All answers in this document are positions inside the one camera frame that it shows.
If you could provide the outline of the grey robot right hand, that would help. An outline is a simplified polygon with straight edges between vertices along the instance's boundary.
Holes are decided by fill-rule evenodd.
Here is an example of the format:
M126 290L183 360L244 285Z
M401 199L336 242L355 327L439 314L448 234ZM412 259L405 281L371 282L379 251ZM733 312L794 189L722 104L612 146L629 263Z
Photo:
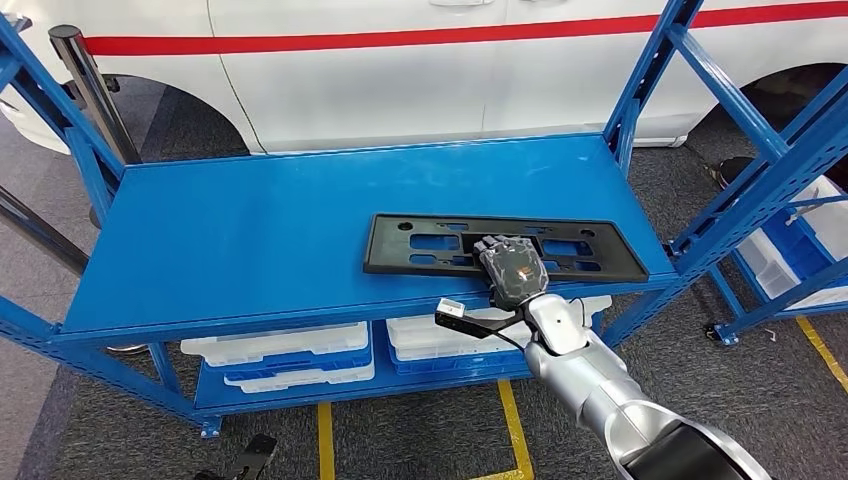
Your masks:
M484 236L474 251L489 277L495 307L515 311L546 293L549 275L529 238Z

